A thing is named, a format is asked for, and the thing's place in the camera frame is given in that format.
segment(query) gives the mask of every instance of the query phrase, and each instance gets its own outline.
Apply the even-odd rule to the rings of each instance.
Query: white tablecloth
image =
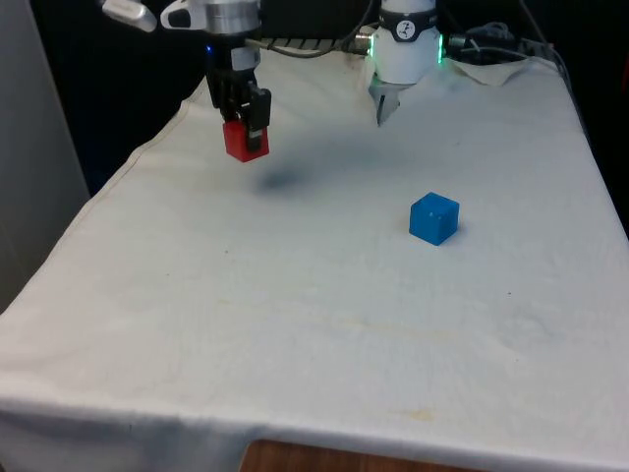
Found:
[[[249,164],[203,85],[89,202],[0,317],[8,471],[229,472],[258,438],[629,470],[629,246],[561,79],[441,68],[378,129],[358,69],[266,55]],[[461,204],[439,248],[427,192]]]

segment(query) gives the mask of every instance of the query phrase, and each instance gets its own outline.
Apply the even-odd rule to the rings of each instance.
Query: wooden floor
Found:
[[[248,447],[240,472],[473,472],[443,465],[340,450],[258,441]]]

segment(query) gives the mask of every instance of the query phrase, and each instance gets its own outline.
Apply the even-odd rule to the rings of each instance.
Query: robot logo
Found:
[[[402,20],[397,24],[396,31],[400,39],[410,39],[415,34],[415,24],[408,20]]]

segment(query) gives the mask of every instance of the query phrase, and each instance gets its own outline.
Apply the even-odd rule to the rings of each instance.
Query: green led light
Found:
[[[439,35],[439,50],[436,56],[436,63],[441,64],[443,62],[443,34]]]
[[[373,34],[370,35],[370,48],[367,50],[367,55],[373,57]]]

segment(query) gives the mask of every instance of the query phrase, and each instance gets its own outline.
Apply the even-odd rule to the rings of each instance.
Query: white wall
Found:
[[[0,313],[86,199],[28,0],[0,0]]]

